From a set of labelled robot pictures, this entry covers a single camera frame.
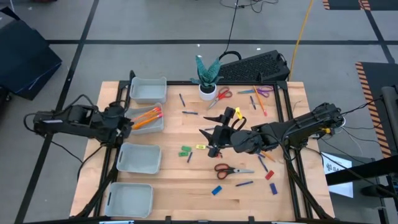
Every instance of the white flower pot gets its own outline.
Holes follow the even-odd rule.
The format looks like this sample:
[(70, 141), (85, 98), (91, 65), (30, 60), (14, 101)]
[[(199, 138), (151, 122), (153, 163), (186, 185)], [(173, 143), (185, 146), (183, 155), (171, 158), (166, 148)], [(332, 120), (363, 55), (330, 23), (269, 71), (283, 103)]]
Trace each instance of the white flower pot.
[(211, 93), (204, 93), (200, 90), (200, 85), (198, 87), (199, 87), (199, 96), (201, 99), (203, 99), (205, 101), (210, 101), (216, 97), (217, 85), (215, 85), (214, 91), (212, 91)]

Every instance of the yellow cable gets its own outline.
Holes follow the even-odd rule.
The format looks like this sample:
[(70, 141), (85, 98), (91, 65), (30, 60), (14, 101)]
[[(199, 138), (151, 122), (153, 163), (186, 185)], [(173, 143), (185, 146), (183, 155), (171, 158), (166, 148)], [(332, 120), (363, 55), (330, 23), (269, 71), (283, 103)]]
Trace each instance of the yellow cable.
[(289, 78), (287, 79), (288, 81), (292, 81), (293, 67), (294, 67), (294, 58), (296, 57), (296, 52), (297, 52), (297, 49), (299, 47), (301, 36), (303, 35), (304, 27), (305, 27), (305, 24), (307, 23), (308, 15), (310, 14), (310, 11), (311, 11), (311, 8), (312, 8), (312, 3), (313, 3), (313, 0), (311, 0), (310, 5), (308, 6), (308, 9), (307, 9), (307, 13), (305, 13), (305, 18), (304, 18), (303, 24), (301, 25), (300, 35), (298, 36), (298, 40), (296, 42), (296, 46), (294, 47), (292, 63), (290, 64)]

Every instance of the purple scissors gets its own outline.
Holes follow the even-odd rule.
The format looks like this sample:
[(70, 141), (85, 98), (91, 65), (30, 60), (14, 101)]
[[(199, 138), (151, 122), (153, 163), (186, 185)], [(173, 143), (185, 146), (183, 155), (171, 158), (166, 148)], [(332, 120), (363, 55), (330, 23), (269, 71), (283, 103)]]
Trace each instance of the purple scissors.
[[(271, 86), (262, 86), (257, 88), (257, 92), (265, 98), (267, 98), (269, 96), (269, 92), (272, 91), (274, 91), (274, 89)], [(254, 90), (244, 90), (244, 91), (239, 91), (238, 93), (254, 93)]]

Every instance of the red eraser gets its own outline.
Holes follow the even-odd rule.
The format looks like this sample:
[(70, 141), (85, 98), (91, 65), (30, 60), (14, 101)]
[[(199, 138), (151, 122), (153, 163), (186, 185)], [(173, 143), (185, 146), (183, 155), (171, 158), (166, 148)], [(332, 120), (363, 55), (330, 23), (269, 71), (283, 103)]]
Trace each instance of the red eraser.
[(274, 175), (274, 171), (270, 170), (266, 175), (266, 179), (269, 180), (272, 177), (272, 175)]

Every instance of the artificial plant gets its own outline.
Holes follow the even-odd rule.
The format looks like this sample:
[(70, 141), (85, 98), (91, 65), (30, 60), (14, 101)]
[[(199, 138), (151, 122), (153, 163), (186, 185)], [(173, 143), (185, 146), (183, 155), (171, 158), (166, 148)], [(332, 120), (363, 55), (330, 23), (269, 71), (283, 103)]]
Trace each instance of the artificial plant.
[(203, 64), (199, 56), (196, 56), (196, 61), (197, 61), (197, 68), (198, 68), (197, 72), (199, 79), (191, 78), (192, 83), (199, 84), (203, 88), (212, 88), (217, 84), (218, 80), (224, 78), (218, 76), (218, 72), (221, 67), (220, 60), (216, 59), (210, 65), (209, 69), (206, 69), (205, 65)]

